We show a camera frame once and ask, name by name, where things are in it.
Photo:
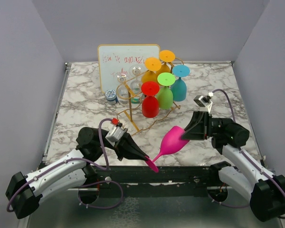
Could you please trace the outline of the blue white small can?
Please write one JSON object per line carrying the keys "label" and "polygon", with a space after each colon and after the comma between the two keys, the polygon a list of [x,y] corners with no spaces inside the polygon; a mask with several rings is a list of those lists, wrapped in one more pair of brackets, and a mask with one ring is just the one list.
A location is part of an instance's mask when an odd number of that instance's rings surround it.
{"label": "blue white small can", "polygon": [[105,98],[107,100],[107,103],[110,105],[114,105],[118,101],[116,91],[113,89],[109,89],[105,92]]}

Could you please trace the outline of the front orange wine glass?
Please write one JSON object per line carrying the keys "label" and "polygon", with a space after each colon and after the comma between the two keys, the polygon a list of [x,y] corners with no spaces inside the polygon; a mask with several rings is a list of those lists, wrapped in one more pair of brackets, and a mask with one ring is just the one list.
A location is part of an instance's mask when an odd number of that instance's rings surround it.
{"label": "front orange wine glass", "polygon": [[145,82],[157,82],[157,75],[156,75],[156,71],[160,70],[162,64],[161,61],[158,58],[155,57],[149,57],[146,59],[145,61],[145,67],[147,68],[147,71],[143,74],[142,78],[141,78],[141,82],[145,83]]}

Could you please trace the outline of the clear wine glass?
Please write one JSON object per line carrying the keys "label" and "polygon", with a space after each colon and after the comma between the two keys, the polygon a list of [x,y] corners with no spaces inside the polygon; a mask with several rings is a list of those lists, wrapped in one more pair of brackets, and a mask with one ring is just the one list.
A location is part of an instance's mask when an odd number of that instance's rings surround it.
{"label": "clear wine glass", "polygon": [[119,83],[119,87],[117,88],[117,93],[119,94],[118,96],[118,101],[121,105],[127,106],[129,101],[128,101],[128,90],[124,85],[124,82],[127,80],[127,75],[125,73],[119,73],[117,74],[117,81]]}
{"label": "clear wine glass", "polygon": [[139,76],[142,72],[142,68],[139,65],[134,65],[130,67],[130,75],[133,77],[133,80],[130,81],[130,88],[135,94],[141,92],[141,81]]}

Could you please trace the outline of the orange wine glass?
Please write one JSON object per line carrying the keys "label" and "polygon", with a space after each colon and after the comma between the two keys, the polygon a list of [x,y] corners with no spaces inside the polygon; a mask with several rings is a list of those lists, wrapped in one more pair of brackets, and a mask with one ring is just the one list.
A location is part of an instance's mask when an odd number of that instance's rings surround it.
{"label": "orange wine glass", "polygon": [[160,70],[156,72],[156,74],[159,75],[161,73],[169,73],[170,67],[168,66],[168,63],[171,63],[175,60],[175,54],[170,50],[162,50],[159,53],[159,58],[163,64],[161,65]]}
{"label": "orange wine glass", "polygon": [[145,83],[145,82],[157,82],[157,75],[156,75],[156,71],[160,70],[162,64],[161,61],[158,58],[155,57],[149,57],[146,59],[145,61],[145,67],[147,68],[147,71],[143,74],[142,78],[141,78],[141,82]]}

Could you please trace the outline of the front clear wine glass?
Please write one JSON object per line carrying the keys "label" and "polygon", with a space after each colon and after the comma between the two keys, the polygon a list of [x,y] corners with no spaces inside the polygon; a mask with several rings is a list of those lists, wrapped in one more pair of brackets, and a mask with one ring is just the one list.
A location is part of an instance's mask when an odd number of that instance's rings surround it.
{"label": "front clear wine glass", "polygon": [[127,80],[127,75],[125,73],[119,73],[117,74],[117,81],[119,83],[119,87],[117,88],[117,93],[119,94],[118,96],[118,101],[121,105],[127,106],[129,101],[128,101],[128,90],[124,85],[124,82]]}

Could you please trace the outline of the rear orange wine glass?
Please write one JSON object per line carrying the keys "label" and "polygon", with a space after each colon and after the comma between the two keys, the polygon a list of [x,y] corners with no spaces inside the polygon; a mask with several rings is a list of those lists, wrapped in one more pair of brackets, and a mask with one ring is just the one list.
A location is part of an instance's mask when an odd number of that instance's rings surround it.
{"label": "rear orange wine glass", "polygon": [[160,70],[156,72],[156,74],[159,75],[161,73],[169,73],[170,67],[168,66],[168,63],[171,63],[175,60],[175,54],[170,50],[162,50],[159,53],[159,58],[163,64],[161,65]]}

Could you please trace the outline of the red wine glass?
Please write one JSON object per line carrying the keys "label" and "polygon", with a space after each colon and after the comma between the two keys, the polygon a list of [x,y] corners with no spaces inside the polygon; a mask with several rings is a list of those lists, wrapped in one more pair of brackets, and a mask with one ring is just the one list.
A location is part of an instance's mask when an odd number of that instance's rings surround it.
{"label": "red wine glass", "polygon": [[142,93],[146,96],[142,102],[142,114],[147,118],[154,118],[159,113],[159,102],[155,97],[160,90],[156,82],[148,81],[141,87]]}

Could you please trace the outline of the pink wine glass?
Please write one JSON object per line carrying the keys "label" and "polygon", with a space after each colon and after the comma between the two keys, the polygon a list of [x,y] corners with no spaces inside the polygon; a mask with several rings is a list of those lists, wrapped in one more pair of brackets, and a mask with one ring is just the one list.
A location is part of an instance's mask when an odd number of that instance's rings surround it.
{"label": "pink wine glass", "polygon": [[145,156],[147,159],[145,163],[155,172],[159,172],[159,168],[155,165],[155,161],[158,160],[161,156],[170,155],[180,151],[186,144],[189,143],[189,140],[182,139],[182,135],[185,133],[184,129],[179,126],[172,127],[163,137],[160,146],[160,152],[157,156],[151,160],[149,157]]}

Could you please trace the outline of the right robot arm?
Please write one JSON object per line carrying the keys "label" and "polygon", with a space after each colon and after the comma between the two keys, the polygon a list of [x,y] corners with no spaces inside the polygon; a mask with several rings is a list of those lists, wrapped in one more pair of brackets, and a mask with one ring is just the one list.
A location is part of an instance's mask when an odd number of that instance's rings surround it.
{"label": "right robot arm", "polygon": [[211,139],[212,147],[235,165],[210,172],[212,185],[231,186],[249,202],[253,214],[262,222],[285,219],[285,176],[267,170],[242,149],[250,136],[248,129],[230,118],[195,111],[184,131],[184,140]]}

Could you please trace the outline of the green wine glass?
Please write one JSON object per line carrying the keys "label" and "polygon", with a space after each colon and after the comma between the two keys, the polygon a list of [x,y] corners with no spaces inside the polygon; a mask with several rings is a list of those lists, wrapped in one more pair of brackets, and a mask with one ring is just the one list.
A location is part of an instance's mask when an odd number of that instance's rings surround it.
{"label": "green wine glass", "polygon": [[157,94],[159,107],[164,110],[170,109],[173,104],[173,93],[170,86],[175,82],[175,76],[172,73],[164,72],[158,75],[157,81],[162,86]]}

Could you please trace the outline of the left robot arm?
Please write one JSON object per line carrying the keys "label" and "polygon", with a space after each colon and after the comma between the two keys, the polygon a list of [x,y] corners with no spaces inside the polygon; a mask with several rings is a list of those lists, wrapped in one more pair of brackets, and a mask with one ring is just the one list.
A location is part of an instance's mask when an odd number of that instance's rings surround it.
{"label": "left robot arm", "polygon": [[113,150],[120,161],[150,161],[127,130],[119,126],[111,131],[83,127],[76,142],[76,148],[56,162],[26,175],[18,172],[11,177],[5,193],[7,212],[15,213],[18,219],[25,218],[45,200],[74,187],[100,188],[102,184],[114,184],[121,189],[120,183],[101,177],[102,171],[111,170],[106,148]]}

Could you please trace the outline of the yellow framed whiteboard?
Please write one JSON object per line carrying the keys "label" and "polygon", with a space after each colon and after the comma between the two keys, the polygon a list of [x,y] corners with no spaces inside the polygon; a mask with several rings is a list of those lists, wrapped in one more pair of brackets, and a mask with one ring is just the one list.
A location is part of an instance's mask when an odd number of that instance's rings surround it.
{"label": "yellow framed whiteboard", "polygon": [[127,79],[142,75],[147,71],[145,60],[158,57],[160,46],[157,44],[107,44],[97,49],[100,85],[104,93],[109,89],[115,90],[123,75]]}

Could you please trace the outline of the teal wine glass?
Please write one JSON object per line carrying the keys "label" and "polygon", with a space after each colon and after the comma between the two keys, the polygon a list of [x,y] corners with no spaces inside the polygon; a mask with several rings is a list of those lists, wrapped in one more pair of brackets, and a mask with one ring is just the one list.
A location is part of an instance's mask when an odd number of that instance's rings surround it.
{"label": "teal wine glass", "polygon": [[187,86],[186,83],[182,80],[182,78],[190,74],[190,69],[186,65],[176,65],[172,69],[172,74],[178,78],[171,86],[173,100],[176,102],[184,101],[187,95]]}

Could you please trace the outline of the rear clear wine glass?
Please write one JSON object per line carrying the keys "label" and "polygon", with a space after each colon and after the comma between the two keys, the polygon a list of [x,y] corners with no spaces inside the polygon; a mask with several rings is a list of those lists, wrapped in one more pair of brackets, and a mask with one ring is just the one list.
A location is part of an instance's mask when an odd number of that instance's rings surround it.
{"label": "rear clear wine glass", "polygon": [[142,68],[139,65],[134,65],[130,67],[130,75],[133,77],[133,80],[130,81],[130,88],[135,94],[141,92],[141,81],[139,76],[142,72]]}

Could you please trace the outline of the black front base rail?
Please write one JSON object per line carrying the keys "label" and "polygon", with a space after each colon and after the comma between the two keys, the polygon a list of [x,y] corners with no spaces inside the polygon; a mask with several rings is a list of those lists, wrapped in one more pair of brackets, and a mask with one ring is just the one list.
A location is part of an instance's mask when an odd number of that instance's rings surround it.
{"label": "black front base rail", "polygon": [[160,166],[155,173],[148,166],[112,166],[109,171],[95,168],[84,184],[110,177],[123,188],[125,197],[206,197],[207,188],[223,185],[210,166]]}

